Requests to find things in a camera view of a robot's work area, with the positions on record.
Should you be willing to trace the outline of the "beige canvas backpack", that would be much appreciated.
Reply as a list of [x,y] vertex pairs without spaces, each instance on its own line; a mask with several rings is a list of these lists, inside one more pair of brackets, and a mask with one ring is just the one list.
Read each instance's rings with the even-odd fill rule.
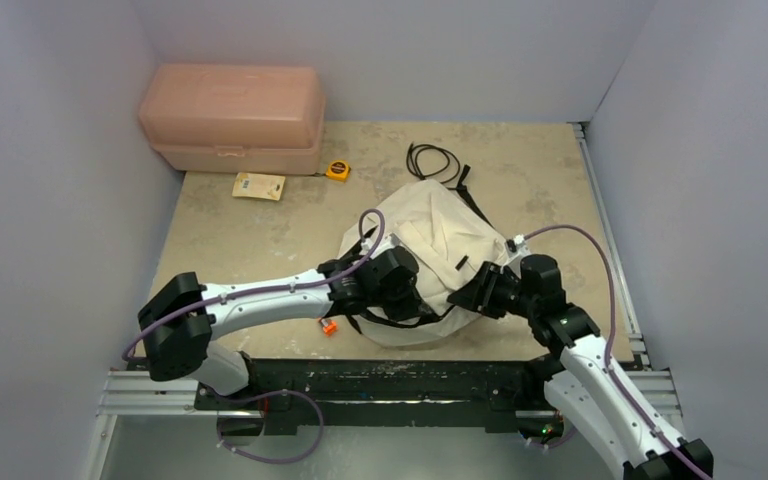
[[424,301],[424,315],[406,322],[368,321],[364,318],[368,307],[348,316],[354,330],[384,347],[437,342],[478,320],[478,313],[449,304],[448,295],[470,281],[483,262],[517,270],[530,253],[523,236],[504,238],[438,181],[405,185],[377,209],[381,218],[346,231],[340,253],[365,253],[381,227],[384,238],[375,253],[406,248],[418,262],[416,289]]

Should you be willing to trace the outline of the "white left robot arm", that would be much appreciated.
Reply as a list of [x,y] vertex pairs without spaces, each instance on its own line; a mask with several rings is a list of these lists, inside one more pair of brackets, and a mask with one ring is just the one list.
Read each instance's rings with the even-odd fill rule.
[[394,245],[355,248],[299,274],[248,284],[203,283],[184,272],[141,308],[137,342],[152,380],[195,379],[244,409],[257,399],[258,382],[243,355],[220,339],[287,320],[333,317],[364,320],[387,333],[442,336],[490,312],[469,296],[478,275],[468,269],[469,259],[442,265],[454,281],[437,292],[429,263]]

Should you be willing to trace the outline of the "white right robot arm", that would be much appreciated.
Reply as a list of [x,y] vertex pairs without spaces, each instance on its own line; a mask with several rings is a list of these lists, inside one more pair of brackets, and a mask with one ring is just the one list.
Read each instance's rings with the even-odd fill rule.
[[616,479],[710,479],[714,460],[700,439],[689,440],[645,398],[614,360],[585,310],[566,299],[557,262],[522,259],[508,312],[527,319],[538,343],[561,370],[524,376],[521,392],[536,407],[549,403],[600,455]]

